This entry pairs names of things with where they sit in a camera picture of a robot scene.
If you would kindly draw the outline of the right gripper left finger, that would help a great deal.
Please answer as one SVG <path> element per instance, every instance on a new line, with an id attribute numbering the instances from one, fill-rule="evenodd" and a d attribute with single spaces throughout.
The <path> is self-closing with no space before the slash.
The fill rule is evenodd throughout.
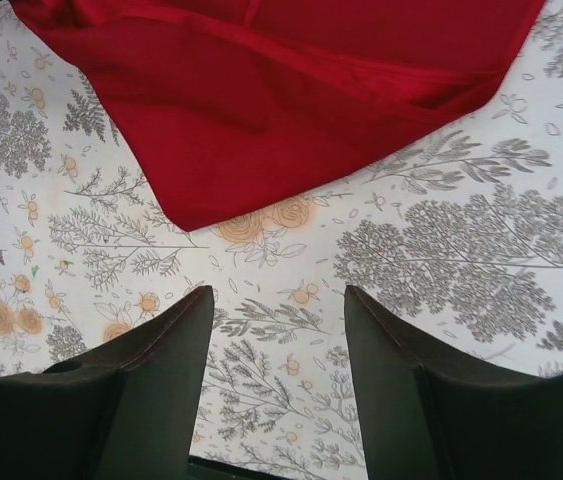
<path id="1" fill-rule="evenodd" d="M 45 371 L 0 377 L 0 479 L 182 479 L 214 315 L 210 287 Z"/>

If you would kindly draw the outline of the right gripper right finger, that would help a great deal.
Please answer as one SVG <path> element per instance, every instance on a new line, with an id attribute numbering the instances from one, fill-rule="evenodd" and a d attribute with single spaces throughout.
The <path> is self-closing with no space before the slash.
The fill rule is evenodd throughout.
<path id="1" fill-rule="evenodd" d="M 473 357 L 348 286 L 345 332 L 372 479 L 563 479 L 563 374 Z"/>

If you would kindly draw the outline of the red cloth napkin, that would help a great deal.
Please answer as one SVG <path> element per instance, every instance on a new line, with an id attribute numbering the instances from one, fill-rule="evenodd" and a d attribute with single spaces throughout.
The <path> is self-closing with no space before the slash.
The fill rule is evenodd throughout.
<path id="1" fill-rule="evenodd" d="M 353 173 L 486 104 L 539 1 L 16 1 L 191 231 Z"/>

